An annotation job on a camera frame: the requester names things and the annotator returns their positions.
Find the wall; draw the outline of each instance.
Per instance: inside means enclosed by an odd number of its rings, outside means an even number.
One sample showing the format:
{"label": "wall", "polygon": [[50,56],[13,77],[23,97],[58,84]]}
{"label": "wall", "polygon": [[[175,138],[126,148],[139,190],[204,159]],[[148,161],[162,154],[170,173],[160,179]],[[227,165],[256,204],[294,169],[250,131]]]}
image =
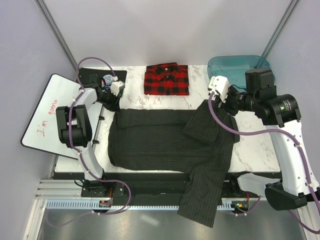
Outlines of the wall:
{"label": "wall", "polygon": [[290,2],[44,1],[76,61],[95,56],[113,66],[206,65],[216,56],[260,55]]}
{"label": "wall", "polygon": [[22,147],[20,138],[50,75],[74,73],[33,0],[2,0],[0,22],[0,233],[20,240],[53,159]]}
{"label": "wall", "polygon": [[302,134],[312,170],[320,179],[320,1],[300,1],[267,60],[278,94],[291,94],[302,114]]}

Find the marble table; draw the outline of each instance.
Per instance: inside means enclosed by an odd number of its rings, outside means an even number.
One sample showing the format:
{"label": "marble table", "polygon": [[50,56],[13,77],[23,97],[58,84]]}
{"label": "marble table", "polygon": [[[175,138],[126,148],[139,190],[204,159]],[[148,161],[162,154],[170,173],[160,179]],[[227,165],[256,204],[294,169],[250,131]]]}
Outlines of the marble table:
{"label": "marble table", "polygon": [[[108,70],[107,67],[93,67]],[[208,99],[207,85],[209,77],[206,65],[189,65],[189,96],[157,96],[144,94],[145,66],[114,67],[114,70],[126,70],[126,82],[123,97],[120,100],[122,109],[173,109],[195,110],[204,99]],[[133,171],[113,166],[108,156],[108,135],[114,113],[103,111],[96,139],[95,155],[106,173],[115,172],[170,172],[163,170]],[[239,131],[254,132],[266,129],[262,121],[252,112],[239,112],[235,116]],[[233,146],[229,172],[279,172],[279,164],[269,134],[240,136],[240,142]],[[55,167],[57,173],[83,172],[77,159],[59,156]]]}

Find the red and black plaid shirt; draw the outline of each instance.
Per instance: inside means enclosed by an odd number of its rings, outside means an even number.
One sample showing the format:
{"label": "red and black plaid shirt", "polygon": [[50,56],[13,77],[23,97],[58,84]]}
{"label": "red and black plaid shirt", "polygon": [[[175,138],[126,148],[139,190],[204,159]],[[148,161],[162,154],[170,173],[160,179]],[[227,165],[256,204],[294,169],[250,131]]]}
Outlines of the red and black plaid shirt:
{"label": "red and black plaid shirt", "polygon": [[188,66],[164,63],[146,67],[144,94],[189,95]]}

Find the dark garment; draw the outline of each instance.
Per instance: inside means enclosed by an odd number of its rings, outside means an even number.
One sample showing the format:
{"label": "dark garment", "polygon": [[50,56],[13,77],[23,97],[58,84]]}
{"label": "dark garment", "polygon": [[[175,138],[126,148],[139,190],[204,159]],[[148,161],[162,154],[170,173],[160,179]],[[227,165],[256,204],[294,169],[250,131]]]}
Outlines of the dark garment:
{"label": "dark garment", "polygon": [[[215,112],[232,128],[225,111]],[[117,167],[190,174],[178,214],[213,227],[234,139],[212,118],[208,101],[197,110],[121,109],[110,127],[108,154]]]}
{"label": "dark garment", "polygon": [[189,95],[188,66],[164,63],[146,67],[144,94]]}

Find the shirt collar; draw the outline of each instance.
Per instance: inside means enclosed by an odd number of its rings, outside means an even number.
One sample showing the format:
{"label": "shirt collar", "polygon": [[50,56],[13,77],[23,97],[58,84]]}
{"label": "shirt collar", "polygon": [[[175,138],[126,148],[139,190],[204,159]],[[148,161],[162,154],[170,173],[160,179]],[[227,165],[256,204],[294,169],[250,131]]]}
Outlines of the shirt collar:
{"label": "shirt collar", "polygon": [[154,68],[154,76],[158,81],[161,81],[163,78],[173,79],[173,81],[177,82],[180,76],[181,69],[176,62],[172,63],[164,63],[158,64]]}

